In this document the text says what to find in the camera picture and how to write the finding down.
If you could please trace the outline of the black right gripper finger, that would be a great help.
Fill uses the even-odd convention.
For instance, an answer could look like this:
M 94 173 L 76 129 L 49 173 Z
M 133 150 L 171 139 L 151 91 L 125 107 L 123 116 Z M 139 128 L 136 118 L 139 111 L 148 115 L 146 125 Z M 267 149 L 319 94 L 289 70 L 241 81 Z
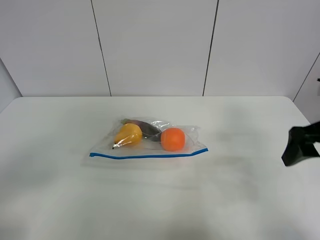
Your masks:
M 319 158 L 315 143 L 320 142 L 320 122 L 294 126 L 288 132 L 288 142 L 281 159 L 286 167 L 311 158 Z

